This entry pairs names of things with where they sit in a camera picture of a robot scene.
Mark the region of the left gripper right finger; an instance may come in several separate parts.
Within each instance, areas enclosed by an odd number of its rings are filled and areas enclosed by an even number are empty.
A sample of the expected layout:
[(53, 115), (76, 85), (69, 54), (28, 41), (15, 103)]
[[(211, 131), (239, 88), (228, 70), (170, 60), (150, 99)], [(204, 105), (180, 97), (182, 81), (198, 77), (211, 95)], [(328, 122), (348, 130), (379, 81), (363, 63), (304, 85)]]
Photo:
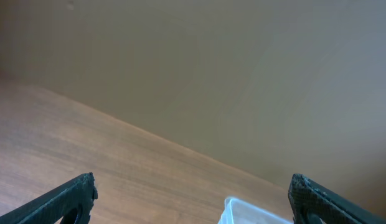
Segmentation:
[(386, 224), (385, 219), (302, 174), (293, 174), (288, 199), (294, 224)]

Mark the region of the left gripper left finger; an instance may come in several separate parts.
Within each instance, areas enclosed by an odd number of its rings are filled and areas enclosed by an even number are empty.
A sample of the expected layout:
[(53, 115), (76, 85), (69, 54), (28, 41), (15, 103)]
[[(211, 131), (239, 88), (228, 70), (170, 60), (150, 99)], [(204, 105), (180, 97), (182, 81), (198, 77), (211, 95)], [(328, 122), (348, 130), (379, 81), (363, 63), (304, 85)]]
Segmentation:
[(87, 224), (97, 198), (93, 174), (84, 173), (0, 216), (0, 224)]

